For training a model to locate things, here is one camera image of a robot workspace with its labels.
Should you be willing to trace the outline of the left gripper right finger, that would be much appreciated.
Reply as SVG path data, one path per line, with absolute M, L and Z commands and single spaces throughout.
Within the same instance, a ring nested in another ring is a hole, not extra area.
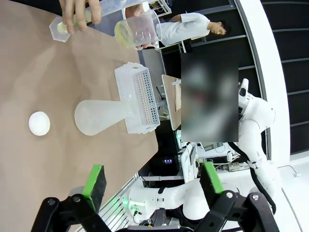
M 264 190 L 246 197 L 224 190 L 212 162 L 203 164 L 200 184 L 210 210 L 198 224 L 196 232 L 224 232 L 228 221 L 236 221 L 239 225 L 228 229 L 229 232 L 279 231 L 274 219 L 276 205 Z

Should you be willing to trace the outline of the person's right hand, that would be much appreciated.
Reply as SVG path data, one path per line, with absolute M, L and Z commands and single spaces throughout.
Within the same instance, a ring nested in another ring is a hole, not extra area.
M 79 30 L 87 29 L 85 6 L 89 4 L 91 13 L 91 22 L 98 24 L 101 21 L 101 6 L 99 0 L 59 0 L 62 10 L 63 24 L 66 25 L 69 34 L 73 34 L 74 15 Z

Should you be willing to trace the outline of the person's left hand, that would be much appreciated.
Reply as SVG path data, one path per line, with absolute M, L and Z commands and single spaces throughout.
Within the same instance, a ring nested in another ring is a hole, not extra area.
M 133 16 L 139 16 L 140 14 L 148 11 L 150 9 L 149 3 L 143 2 L 134 6 L 130 6 L 125 8 L 125 17 L 130 18 Z M 151 42 L 149 44 L 143 44 L 143 45 L 138 45 L 136 46 L 137 50 L 142 50 L 146 48 L 158 48 L 159 47 L 159 42 Z

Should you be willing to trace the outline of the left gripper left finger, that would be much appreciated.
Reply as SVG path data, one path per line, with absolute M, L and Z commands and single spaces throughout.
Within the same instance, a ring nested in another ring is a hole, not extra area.
M 98 215 L 107 181 L 104 166 L 95 164 L 81 193 L 60 201 L 47 197 L 42 201 L 32 232 L 67 232 L 72 225 L 82 225 L 86 232 L 109 232 Z

